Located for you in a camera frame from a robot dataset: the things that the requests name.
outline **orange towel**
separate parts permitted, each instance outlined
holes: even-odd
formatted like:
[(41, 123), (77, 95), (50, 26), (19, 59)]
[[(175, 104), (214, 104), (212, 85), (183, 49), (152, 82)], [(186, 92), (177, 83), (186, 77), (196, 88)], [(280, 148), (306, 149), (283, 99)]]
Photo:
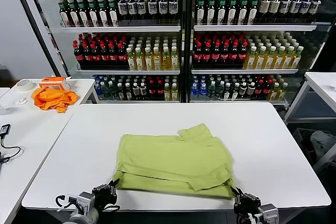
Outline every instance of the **orange towel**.
[(31, 95), (31, 98), (34, 99), (34, 104), (40, 109), (57, 109), (58, 113), (64, 113), (68, 105), (77, 101), (77, 97), (71, 90), (50, 88), (38, 88)]

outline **fridge shelf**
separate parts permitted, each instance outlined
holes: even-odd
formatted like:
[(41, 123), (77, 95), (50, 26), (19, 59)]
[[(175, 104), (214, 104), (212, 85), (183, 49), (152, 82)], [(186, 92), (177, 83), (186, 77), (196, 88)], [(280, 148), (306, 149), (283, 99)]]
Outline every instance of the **fridge shelf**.
[(192, 74), (289, 74), (298, 69), (192, 69)]
[(195, 25), (195, 31), (313, 31), (315, 25)]
[(162, 70), (162, 71), (131, 71), (131, 70), (76, 70), (77, 73), (93, 76), (94, 74), (127, 74), (127, 75), (174, 75), (180, 74), (179, 70)]

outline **black cable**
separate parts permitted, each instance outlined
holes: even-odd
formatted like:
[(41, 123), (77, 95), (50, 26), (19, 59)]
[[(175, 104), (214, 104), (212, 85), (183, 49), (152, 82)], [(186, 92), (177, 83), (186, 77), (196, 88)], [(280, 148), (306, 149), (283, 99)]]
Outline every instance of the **black cable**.
[(21, 147), (19, 147), (19, 146), (11, 146), (11, 147), (6, 147), (6, 146), (4, 146), (4, 143), (3, 143), (4, 138), (5, 138), (5, 136), (2, 136), (2, 137), (1, 137), (1, 140), (0, 140), (0, 144), (1, 144), (2, 148), (4, 148), (4, 149), (14, 149), (14, 148), (18, 148), (18, 151), (17, 151), (14, 155), (12, 155), (12, 156), (1, 158), (1, 159), (0, 159), (0, 162), (1, 162), (1, 163), (7, 163), (12, 157), (15, 157), (15, 156), (16, 156), (17, 154), (19, 154), (19, 152), (21, 151)]

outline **wall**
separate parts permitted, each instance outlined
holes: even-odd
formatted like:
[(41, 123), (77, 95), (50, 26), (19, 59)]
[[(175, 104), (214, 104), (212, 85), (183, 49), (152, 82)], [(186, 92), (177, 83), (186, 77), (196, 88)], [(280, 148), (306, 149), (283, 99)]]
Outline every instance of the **wall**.
[(0, 78), (42, 78), (53, 74), (20, 0), (0, 0), (0, 6), (0, 65), (8, 69), (0, 70)]

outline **folded shirt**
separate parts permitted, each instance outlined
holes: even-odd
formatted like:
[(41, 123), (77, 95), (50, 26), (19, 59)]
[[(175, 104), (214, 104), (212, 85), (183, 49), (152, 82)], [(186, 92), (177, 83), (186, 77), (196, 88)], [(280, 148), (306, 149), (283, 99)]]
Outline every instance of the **folded shirt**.
[(232, 198), (232, 158), (205, 124), (180, 136), (124, 135), (118, 149), (118, 189)]

